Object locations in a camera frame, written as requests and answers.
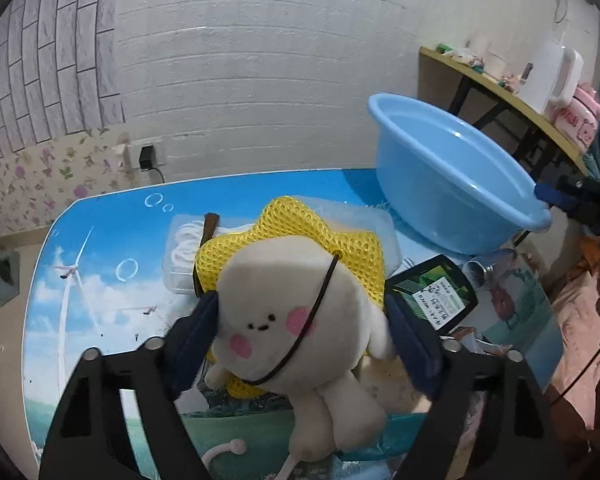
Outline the white plush toy yellow hat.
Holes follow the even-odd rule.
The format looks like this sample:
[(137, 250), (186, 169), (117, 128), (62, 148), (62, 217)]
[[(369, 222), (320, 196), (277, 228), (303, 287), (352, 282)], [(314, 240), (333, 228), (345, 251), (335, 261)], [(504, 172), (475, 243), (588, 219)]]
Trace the white plush toy yellow hat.
[(195, 271), (219, 301), (209, 388), (286, 396), (294, 411), (289, 453), (304, 462), (380, 436), (386, 411), (353, 374), (364, 356), (394, 357), (375, 233), (334, 230), (282, 196), (250, 229), (205, 242)]

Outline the teal foil snack packet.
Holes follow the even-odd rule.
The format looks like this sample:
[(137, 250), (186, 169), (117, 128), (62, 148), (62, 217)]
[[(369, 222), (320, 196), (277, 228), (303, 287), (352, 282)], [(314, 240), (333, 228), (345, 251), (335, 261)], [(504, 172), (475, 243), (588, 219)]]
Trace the teal foil snack packet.
[(352, 452), (339, 451), (336, 456), (343, 462), (369, 462), (404, 455), (412, 447), (426, 418), (426, 413), (389, 415), (385, 430), (372, 444)]

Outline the yellow side table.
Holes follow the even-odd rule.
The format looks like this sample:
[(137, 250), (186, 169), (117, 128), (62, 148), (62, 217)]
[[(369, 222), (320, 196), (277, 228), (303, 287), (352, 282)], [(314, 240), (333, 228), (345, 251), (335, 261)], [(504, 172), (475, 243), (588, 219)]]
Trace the yellow side table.
[(471, 92), (471, 90), (476, 90), (484, 96), (494, 100), (495, 105), (476, 121), (474, 125), (475, 128), (481, 129), (485, 127), (487, 124), (490, 124), (490, 122), (493, 122), (494, 119), (498, 117), (498, 114), (504, 112), (504, 110), (509, 110), (528, 125), (530, 133), (529, 139), (532, 139), (532, 136), (538, 132), (544, 134), (544, 136), (552, 142), (552, 145), (547, 149), (547, 154), (542, 156), (544, 164), (539, 166), (540, 172), (550, 162), (548, 156), (553, 157), (556, 152), (559, 152), (566, 156), (573, 166), (575, 166), (585, 177), (590, 174), (588, 168), (585, 166), (583, 155), (576, 146), (561, 134), (544, 116), (537, 113), (535, 110), (532, 110), (529, 105), (522, 102), (521, 99), (518, 99), (513, 93), (508, 92), (498, 84), (494, 84), (494, 82), (490, 81), (485, 76), (478, 74), (469, 66), (454, 61), (449, 56), (444, 56), (435, 50), (431, 50), (427, 47), (420, 47), (418, 54), (421, 58), (428, 58), (428, 60), (437, 62), (460, 75), (460, 82), (456, 87), (453, 99), (448, 107), (448, 112), (450, 114), (458, 116), (469, 92)]

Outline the pink cartoon lunch jar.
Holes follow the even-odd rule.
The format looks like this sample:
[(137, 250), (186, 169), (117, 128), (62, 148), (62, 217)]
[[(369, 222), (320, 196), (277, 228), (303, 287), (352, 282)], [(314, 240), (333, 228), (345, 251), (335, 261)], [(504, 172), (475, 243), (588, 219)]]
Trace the pink cartoon lunch jar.
[(570, 104), (557, 111), (555, 128), (584, 154), (600, 128), (600, 101), (597, 91), (587, 82), (578, 84)]

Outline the blue plastic basin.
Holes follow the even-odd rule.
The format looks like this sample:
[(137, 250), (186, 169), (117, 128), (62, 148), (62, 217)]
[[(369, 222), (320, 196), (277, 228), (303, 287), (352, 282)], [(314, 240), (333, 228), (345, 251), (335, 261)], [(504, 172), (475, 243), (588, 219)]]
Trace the blue plastic basin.
[(553, 223), (519, 162), (464, 120), (416, 99), (376, 93), (376, 176), (391, 208), (420, 236), (461, 255), (494, 252)]

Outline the small clear glass jar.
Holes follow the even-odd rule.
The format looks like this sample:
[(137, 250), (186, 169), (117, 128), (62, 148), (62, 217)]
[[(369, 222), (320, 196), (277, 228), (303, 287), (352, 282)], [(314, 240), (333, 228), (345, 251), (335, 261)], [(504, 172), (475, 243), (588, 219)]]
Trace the small clear glass jar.
[(508, 255), (494, 252), (468, 260), (462, 271), (472, 286), (481, 288), (494, 283), (507, 269), (507, 265)]

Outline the white electric kettle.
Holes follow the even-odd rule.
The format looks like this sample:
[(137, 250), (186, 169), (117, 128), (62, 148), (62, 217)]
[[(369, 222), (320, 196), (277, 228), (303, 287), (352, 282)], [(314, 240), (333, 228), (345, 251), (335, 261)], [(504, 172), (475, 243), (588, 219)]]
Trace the white electric kettle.
[(538, 114), (550, 116), (567, 107), (576, 92), (583, 70), (577, 50), (559, 41), (545, 40), (531, 61), (531, 70), (520, 83), (517, 96)]

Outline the white paper cup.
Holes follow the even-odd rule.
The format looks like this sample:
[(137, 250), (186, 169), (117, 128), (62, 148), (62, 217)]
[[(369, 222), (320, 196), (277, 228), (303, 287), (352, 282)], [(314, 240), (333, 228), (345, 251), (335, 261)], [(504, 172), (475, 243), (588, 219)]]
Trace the white paper cup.
[(489, 51), (484, 57), (483, 73), (495, 81), (501, 81), (506, 71), (506, 62), (498, 54)]

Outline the beige plush toy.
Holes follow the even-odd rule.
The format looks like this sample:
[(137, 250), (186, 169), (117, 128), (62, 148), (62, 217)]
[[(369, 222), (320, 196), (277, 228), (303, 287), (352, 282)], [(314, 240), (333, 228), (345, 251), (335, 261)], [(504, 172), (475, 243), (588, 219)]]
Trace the beige plush toy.
[(392, 361), (364, 356), (358, 381), (389, 415), (426, 413), (431, 402), (412, 384), (399, 358)]

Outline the black green cologne bottle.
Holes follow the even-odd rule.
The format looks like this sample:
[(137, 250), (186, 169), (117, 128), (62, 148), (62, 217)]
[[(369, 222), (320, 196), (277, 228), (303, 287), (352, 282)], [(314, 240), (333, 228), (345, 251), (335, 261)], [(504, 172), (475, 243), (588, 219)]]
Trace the black green cologne bottle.
[(470, 281), (445, 255), (434, 256), (388, 278), (386, 291), (396, 292), (414, 315), (428, 321), (441, 336), (452, 333), (478, 306)]

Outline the grey dustpan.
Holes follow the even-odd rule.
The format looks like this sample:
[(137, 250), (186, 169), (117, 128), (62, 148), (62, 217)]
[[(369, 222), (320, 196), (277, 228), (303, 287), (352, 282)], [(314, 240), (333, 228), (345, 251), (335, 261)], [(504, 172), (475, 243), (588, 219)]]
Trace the grey dustpan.
[(20, 255), (18, 252), (0, 254), (0, 309), (20, 294)]

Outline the clear box wooden toothpicks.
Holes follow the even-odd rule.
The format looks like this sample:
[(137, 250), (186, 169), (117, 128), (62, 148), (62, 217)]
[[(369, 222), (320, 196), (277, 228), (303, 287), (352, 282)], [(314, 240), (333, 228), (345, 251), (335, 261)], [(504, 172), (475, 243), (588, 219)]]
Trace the clear box wooden toothpicks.
[(295, 195), (294, 198), (311, 208), (334, 231), (373, 232), (381, 244), (386, 278), (390, 278), (400, 268), (402, 252), (393, 221), (387, 211), (372, 206), (356, 206), (316, 197)]

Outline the clear box white cotton swabs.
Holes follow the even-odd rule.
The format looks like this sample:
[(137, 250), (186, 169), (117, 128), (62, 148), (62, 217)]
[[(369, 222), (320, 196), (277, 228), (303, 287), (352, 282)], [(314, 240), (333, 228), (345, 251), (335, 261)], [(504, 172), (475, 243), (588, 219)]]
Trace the clear box white cotton swabs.
[(162, 277), (174, 294), (193, 295), (195, 255), (204, 234), (204, 216), (177, 214), (164, 245)]

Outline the black wall plug charger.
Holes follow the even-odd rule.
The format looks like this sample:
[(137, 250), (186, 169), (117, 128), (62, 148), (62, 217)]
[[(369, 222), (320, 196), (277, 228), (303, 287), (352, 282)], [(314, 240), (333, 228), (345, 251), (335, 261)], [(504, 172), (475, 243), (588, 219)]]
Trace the black wall plug charger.
[(142, 171), (149, 171), (155, 168), (156, 153), (155, 148), (152, 145), (144, 145), (140, 148), (138, 164), (140, 165), (140, 170)]

